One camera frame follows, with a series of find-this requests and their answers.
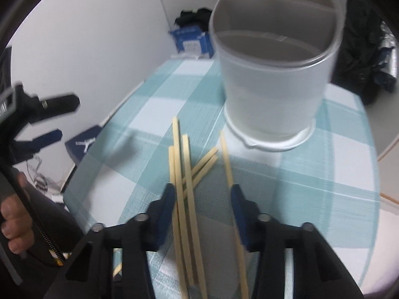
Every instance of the human hand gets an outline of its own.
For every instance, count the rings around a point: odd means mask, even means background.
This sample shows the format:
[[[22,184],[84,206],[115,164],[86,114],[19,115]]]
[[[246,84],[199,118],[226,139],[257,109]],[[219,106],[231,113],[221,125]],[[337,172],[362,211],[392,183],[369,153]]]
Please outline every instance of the human hand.
[[[27,186],[24,173],[17,176],[22,188]],[[1,225],[1,232],[10,241],[8,247],[14,254],[19,254],[29,249],[35,239],[32,231],[32,218],[26,211],[19,197],[11,195],[0,204],[0,212],[5,222]]]

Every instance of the checkered tablecloth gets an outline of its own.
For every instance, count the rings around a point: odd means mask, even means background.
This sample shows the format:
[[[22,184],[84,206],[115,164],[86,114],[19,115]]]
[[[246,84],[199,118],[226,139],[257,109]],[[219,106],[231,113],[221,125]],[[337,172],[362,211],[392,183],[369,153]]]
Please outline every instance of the checkered tablecloth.
[[[168,61],[116,112],[83,158],[64,201],[87,231],[125,223],[160,197],[169,180],[172,117],[191,142],[192,165],[225,131],[235,183],[281,222],[314,223],[361,284],[374,247],[380,198],[376,151],[360,99],[326,89],[312,137],[287,152],[247,149],[226,127],[218,62]],[[196,187],[209,298],[238,298],[232,212],[221,156]],[[180,298],[173,235],[148,260],[158,299]],[[247,255],[253,287],[257,256]],[[120,254],[115,264],[120,262]],[[192,298],[200,298],[196,288]]]

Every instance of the metal bolt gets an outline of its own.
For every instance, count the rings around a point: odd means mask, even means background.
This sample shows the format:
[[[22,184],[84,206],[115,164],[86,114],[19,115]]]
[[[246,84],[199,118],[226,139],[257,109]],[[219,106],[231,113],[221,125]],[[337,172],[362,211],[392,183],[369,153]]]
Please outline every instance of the metal bolt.
[[[149,218],[147,214],[138,214],[135,216],[134,220],[135,221],[146,221]]]
[[[260,215],[258,216],[258,220],[259,220],[259,221],[262,221],[262,222],[264,222],[264,223],[270,221],[271,219],[272,219],[272,217],[270,217],[270,216],[267,215],[267,214],[260,214]]]
[[[314,231],[314,226],[311,223],[304,223],[302,225],[302,228],[305,229],[306,231]]]
[[[105,225],[102,224],[102,223],[95,223],[95,224],[91,227],[91,230],[92,230],[92,231],[101,231],[101,230],[104,229],[104,227],[105,227]]]

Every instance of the white saucer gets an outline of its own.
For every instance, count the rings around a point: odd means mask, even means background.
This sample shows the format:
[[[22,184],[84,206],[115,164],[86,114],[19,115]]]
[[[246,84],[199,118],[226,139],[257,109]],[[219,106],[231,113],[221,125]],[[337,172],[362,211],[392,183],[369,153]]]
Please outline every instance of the white saucer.
[[[244,142],[244,144],[248,148],[258,148],[260,150],[268,150],[271,152],[291,150],[292,148],[303,144],[312,136],[314,129],[316,128],[316,119],[314,119],[309,127],[305,128],[304,130],[298,132],[293,136],[289,136],[287,139],[284,139],[285,136],[279,138],[279,136],[277,135],[270,134],[268,136],[267,134],[265,134],[265,138],[260,140],[248,136],[247,134],[239,130],[230,120],[230,117],[226,111],[226,107],[224,107],[223,113],[226,119],[226,124],[229,126],[231,131]]]

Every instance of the teal and white tablecloth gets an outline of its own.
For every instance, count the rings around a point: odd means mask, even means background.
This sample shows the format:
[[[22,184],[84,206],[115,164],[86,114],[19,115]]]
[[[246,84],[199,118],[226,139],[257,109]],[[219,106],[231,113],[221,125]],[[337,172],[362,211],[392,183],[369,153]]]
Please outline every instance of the teal and white tablecloth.
[[[376,151],[360,99],[328,85],[312,137],[287,152],[247,149],[226,127],[218,62],[168,61],[129,97],[84,157],[64,201],[81,228],[125,223],[158,199],[169,180],[172,117],[191,142],[192,165],[224,130],[235,183],[281,222],[314,223],[358,284],[378,225]],[[196,187],[196,211],[209,298],[238,298],[232,212],[221,156]],[[149,253],[158,299],[180,298],[173,235]],[[247,255],[252,289],[256,255]],[[120,262],[120,254],[115,264]],[[190,290],[200,298],[198,289]]]

